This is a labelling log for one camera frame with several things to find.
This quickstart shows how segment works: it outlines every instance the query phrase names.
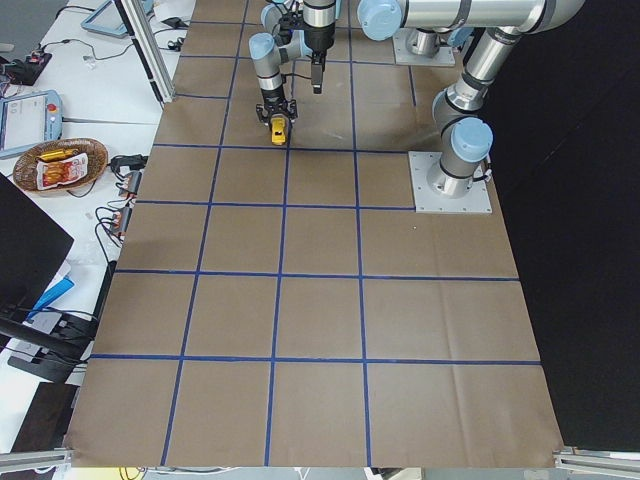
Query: red and white snack package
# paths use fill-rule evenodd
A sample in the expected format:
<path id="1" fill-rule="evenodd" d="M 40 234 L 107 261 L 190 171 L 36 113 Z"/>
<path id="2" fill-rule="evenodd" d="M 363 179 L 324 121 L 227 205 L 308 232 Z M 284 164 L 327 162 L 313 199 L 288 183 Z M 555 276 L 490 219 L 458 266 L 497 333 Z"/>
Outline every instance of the red and white snack package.
<path id="1" fill-rule="evenodd" d="M 36 171 L 38 190 L 48 190 L 84 178 L 89 171 L 89 158 L 86 153 L 81 153 L 58 162 L 38 162 Z"/>

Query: black monitor screen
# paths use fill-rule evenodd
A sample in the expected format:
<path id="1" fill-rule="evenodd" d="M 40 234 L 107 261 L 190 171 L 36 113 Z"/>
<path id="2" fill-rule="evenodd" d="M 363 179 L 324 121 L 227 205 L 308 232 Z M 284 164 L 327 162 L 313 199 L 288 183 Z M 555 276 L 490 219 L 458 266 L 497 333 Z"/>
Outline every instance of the black monitor screen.
<path id="1" fill-rule="evenodd" d="M 0 175 L 0 312 L 21 322 L 66 258 L 73 238 Z M 0 345 L 7 338 L 0 336 Z"/>

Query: wicker basket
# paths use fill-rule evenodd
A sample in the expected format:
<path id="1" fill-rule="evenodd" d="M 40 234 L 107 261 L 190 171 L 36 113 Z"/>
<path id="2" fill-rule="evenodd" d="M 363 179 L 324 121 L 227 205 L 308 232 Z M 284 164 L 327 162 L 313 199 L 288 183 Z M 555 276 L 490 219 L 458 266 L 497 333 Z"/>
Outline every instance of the wicker basket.
<path id="1" fill-rule="evenodd" d="M 36 183 L 36 165 L 38 155 L 58 148 L 77 148 L 80 153 L 86 153 L 89 158 L 89 171 L 87 175 L 77 182 L 68 185 L 60 185 L 48 190 L 38 190 Z M 24 152 L 13 167 L 13 180 L 21 189 L 28 192 L 55 192 L 57 190 L 71 190 L 83 185 L 87 185 L 96 180 L 107 166 L 109 154 L 104 145 L 91 138 L 70 138 L 68 140 L 54 140 L 31 147 Z"/>

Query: white mounting plate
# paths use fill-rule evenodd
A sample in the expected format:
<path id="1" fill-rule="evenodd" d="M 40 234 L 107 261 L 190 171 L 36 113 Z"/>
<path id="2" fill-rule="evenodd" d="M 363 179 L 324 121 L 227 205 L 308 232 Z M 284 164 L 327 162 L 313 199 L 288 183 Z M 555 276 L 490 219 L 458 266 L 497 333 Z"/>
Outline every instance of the white mounting plate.
<path id="1" fill-rule="evenodd" d="M 441 46 L 435 57 L 429 58 L 424 55 L 416 55 L 407 50 L 407 37 L 413 28 L 401 28 L 393 36 L 393 53 L 396 55 L 398 65 L 421 65 L 426 67 L 453 67 L 456 59 L 453 56 L 451 47 Z"/>
<path id="2" fill-rule="evenodd" d="M 490 214 L 493 210 L 485 182 L 474 182 L 469 193 L 462 198 L 446 198 L 433 191 L 427 183 L 427 172 L 434 163 L 440 160 L 441 156 L 440 152 L 409 152 L 411 184 L 413 185 L 416 212 Z M 481 175 L 482 168 L 478 167 L 475 176 Z"/>

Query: basket of snacks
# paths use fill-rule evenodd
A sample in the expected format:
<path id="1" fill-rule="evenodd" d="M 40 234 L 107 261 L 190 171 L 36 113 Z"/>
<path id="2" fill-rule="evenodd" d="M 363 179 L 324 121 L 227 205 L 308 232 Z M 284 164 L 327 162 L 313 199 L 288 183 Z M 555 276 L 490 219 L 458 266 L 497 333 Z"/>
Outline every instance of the basket of snacks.
<path id="1" fill-rule="evenodd" d="M 107 149 L 96 140 L 54 140 L 24 152 L 13 167 L 13 179 L 29 192 L 71 190 L 97 180 L 108 162 Z"/>

